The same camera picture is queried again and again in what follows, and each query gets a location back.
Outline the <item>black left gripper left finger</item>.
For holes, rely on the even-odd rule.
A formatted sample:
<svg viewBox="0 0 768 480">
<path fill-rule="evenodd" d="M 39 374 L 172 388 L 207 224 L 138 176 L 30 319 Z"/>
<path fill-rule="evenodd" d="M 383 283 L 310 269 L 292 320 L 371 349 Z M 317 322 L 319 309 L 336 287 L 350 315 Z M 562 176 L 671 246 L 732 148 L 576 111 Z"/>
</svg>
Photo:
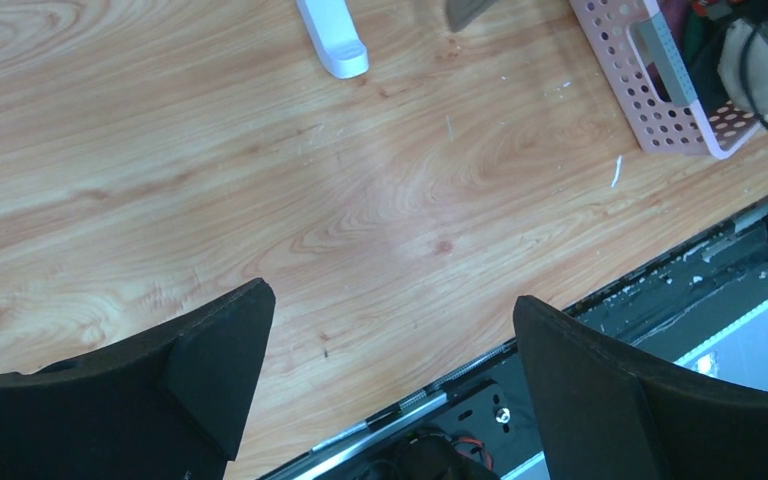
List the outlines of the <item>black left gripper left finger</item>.
<svg viewBox="0 0 768 480">
<path fill-rule="evenodd" d="M 0 479 L 222 478 L 275 306 L 258 278 L 90 353 L 0 374 Z"/>
</svg>

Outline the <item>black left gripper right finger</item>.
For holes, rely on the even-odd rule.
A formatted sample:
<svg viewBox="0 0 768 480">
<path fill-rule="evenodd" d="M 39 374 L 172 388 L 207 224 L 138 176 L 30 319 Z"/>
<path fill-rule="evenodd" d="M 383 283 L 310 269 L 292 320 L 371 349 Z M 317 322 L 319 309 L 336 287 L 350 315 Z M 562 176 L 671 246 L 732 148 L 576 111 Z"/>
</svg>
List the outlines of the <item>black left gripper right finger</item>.
<svg viewBox="0 0 768 480">
<path fill-rule="evenodd" d="M 554 479 L 768 479 L 768 391 L 714 379 L 526 295 L 513 310 Z"/>
</svg>

